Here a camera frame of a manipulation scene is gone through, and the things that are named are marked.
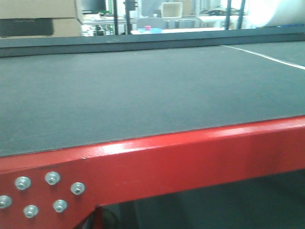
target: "red metal frame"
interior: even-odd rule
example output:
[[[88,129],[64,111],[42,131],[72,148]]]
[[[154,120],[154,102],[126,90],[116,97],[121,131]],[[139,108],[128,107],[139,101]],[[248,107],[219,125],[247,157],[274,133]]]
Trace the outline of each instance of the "red metal frame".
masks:
[[[98,206],[305,168],[305,116],[0,158],[1,229],[68,229]],[[50,171],[61,181],[50,186]],[[32,186],[18,191],[17,177]],[[75,196],[74,182],[86,185]],[[63,213],[52,203],[68,202]],[[39,214],[22,212],[34,204]]]

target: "conveyor belt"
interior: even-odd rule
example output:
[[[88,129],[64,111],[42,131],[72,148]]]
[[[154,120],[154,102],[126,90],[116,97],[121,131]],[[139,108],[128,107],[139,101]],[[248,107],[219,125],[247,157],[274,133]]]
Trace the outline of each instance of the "conveyor belt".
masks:
[[[304,42],[237,45],[305,64]],[[0,59],[0,156],[305,115],[305,71],[227,47]]]

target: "bolt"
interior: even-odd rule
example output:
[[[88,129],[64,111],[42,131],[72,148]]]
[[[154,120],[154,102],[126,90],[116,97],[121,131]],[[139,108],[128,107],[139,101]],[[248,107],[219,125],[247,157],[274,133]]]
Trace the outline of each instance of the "bolt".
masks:
[[[39,212],[39,209],[35,205],[28,205],[23,210],[25,217],[29,218],[29,219],[36,216],[38,214],[38,212]]]
[[[12,203],[12,200],[8,196],[0,196],[0,209],[8,208]]]
[[[61,176],[57,172],[49,172],[44,179],[49,185],[56,185],[61,180]]]
[[[76,182],[71,185],[71,192],[75,195],[81,195],[85,191],[86,187],[81,182]]]
[[[31,186],[31,180],[28,177],[19,177],[15,180],[15,186],[18,190],[26,190]]]
[[[67,206],[68,206],[68,203],[66,201],[64,201],[63,199],[58,199],[53,203],[53,208],[58,213],[63,212],[67,208]]]

